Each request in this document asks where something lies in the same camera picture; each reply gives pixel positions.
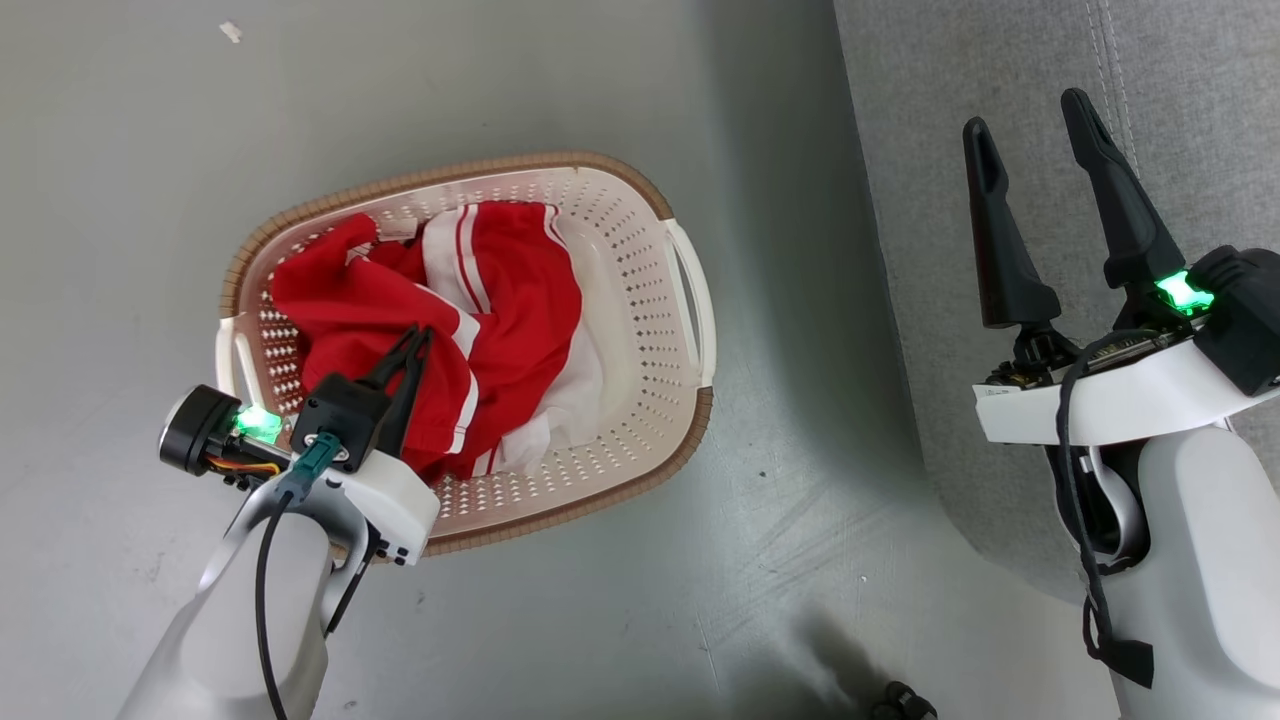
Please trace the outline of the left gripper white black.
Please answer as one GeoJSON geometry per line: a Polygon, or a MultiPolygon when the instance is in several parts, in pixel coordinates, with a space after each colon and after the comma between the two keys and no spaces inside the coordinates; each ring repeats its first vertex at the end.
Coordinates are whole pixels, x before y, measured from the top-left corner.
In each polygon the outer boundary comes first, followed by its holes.
{"type": "Polygon", "coordinates": [[[415,565],[442,505],[401,459],[434,331],[411,325],[362,377],[278,406],[196,386],[175,402],[157,456],[246,495],[239,521],[303,514],[357,562],[415,565]],[[392,380],[396,391],[383,392],[392,380]]]}

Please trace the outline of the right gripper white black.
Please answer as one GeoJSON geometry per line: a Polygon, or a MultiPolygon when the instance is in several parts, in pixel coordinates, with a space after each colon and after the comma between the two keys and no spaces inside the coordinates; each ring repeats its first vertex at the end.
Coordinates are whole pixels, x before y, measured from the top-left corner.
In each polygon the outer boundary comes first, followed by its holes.
{"type": "MultiPolygon", "coordinates": [[[[1147,318],[1119,331],[1079,370],[1059,355],[1038,369],[1005,364],[974,388],[986,438],[998,445],[1106,446],[1219,424],[1277,397],[1277,274],[1230,273],[1216,291],[1190,283],[1185,258],[1088,94],[1060,99],[1075,163],[1089,177],[1112,290],[1138,293],[1147,318]]],[[[989,127],[963,129],[980,316],[989,329],[1051,323],[1056,292],[1039,277],[1009,206],[1009,174],[989,127]]]]}

